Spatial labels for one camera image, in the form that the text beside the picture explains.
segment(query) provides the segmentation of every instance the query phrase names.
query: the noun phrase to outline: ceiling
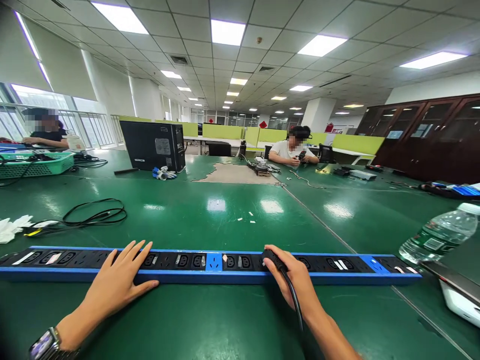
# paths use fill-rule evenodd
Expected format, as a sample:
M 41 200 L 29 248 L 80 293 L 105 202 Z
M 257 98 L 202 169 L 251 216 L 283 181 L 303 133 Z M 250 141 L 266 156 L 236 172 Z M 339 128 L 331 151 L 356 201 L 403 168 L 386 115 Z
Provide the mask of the ceiling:
M 392 88 L 480 70 L 478 0 L 97 1 L 130 6 L 149 34 L 118 31 L 87 0 L 59 0 L 68 10 L 51 0 L 2 1 L 121 72 L 151 79 L 193 108 L 202 103 L 204 109 L 222 110 L 224 101 L 233 101 L 234 111 L 283 110 L 290 116 L 298 110 L 289 108 L 303 112 L 308 100 L 326 97 L 337 99 L 335 111 L 364 104 L 347 110 L 361 115 L 367 106 L 384 104 Z M 241 46 L 212 43 L 209 19 L 247 24 Z M 324 57 L 297 54 L 317 34 L 349 40 Z M 398 67 L 439 51 L 471 56 L 423 70 Z M 171 54 L 187 56 L 191 65 L 173 64 Z M 274 69 L 259 72 L 263 66 Z M 351 76 L 327 84 L 345 75 Z M 248 82 L 231 85 L 232 77 Z M 313 88 L 290 91 L 296 85 Z M 240 94 L 227 96 L 227 91 Z M 271 100 L 274 96 L 286 99 Z

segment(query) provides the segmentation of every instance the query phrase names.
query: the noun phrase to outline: smartwatch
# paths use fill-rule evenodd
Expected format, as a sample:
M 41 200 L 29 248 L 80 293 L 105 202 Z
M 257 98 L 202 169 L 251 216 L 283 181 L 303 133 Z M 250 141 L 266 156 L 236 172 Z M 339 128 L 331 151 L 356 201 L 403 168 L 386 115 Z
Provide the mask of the smartwatch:
M 29 360 L 70 360 L 75 359 L 80 349 L 75 351 L 60 350 L 59 332 L 55 327 L 49 328 L 28 350 Z

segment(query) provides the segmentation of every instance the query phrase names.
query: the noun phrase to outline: white shirt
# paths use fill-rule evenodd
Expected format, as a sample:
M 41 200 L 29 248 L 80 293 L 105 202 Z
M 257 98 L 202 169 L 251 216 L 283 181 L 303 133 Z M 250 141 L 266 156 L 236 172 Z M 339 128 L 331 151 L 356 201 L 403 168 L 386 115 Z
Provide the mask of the white shirt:
M 273 144 L 271 147 L 270 151 L 274 151 L 280 156 L 281 158 L 285 159 L 291 159 L 294 158 L 302 151 L 306 151 L 305 156 L 311 156 L 314 157 L 315 155 L 306 147 L 304 144 L 297 146 L 297 148 L 293 151 L 290 151 L 289 149 L 289 141 L 288 140 L 282 140 L 279 142 L 276 142 Z

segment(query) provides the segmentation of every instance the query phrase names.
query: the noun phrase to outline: green plastic basket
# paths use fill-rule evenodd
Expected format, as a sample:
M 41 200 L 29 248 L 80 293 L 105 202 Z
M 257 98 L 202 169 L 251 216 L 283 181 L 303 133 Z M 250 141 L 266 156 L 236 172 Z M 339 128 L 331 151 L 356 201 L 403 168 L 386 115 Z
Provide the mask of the green plastic basket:
M 0 155 L 5 160 L 27 160 L 33 153 L 0 153 Z M 24 175 L 25 178 L 62 174 L 74 165 L 74 154 L 72 152 L 48 152 L 45 155 L 55 160 L 33 163 Z M 29 164 L 30 162 L 0 164 L 0 179 L 19 178 Z

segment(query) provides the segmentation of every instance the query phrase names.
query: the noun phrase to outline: hand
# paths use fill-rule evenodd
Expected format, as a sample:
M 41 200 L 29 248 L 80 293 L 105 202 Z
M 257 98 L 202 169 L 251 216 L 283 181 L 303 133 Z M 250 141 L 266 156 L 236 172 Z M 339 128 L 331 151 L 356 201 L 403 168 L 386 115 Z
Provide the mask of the hand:
M 78 349 L 105 318 L 159 285 L 157 280 L 137 286 L 133 284 L 135 275 L 152 248 L 152 242 L 149 242 L 134 259 L 144 243 L 145 240 L 135 245 L 135 241 L 132 241 L 114 263 L 117 250 L 108 255 L 80 306 L 56 326 L 62 350 Z
M 24 137 L 21 142 L 25 144 L 39 144 L 42 140 L 40 137 Z
M 288 160 L 288 165 L 297 167 L 298 165 L 300 165 L 300 160 L 298 159 L 298 157 L 292 157 Z
M 283 251 L 275 245 L 265 245 L 265 249 L 272 250 L 288 268 L 287 275 L 293 284 L 293 288 L 295 289 L 303 316 L 313 316 L 317 314 L 319 310 L 323 312 L 322 305 L 320 305 L 319 298 L 315 293 L 314 286 L 310 280 L 309 271 L 307 270 L 305 264 L 294 258 L 291 253 Z M 280 287 L 280 291 L 285 298 L 285 301 L 292 309 L 295 309 L 292 294 L 290 293 L 289 286 L 287 285 L 282 273 L 277 270 L 277 267 L 270 259 L 264 258 L 263 262 L 275 278 L 278 286 Z

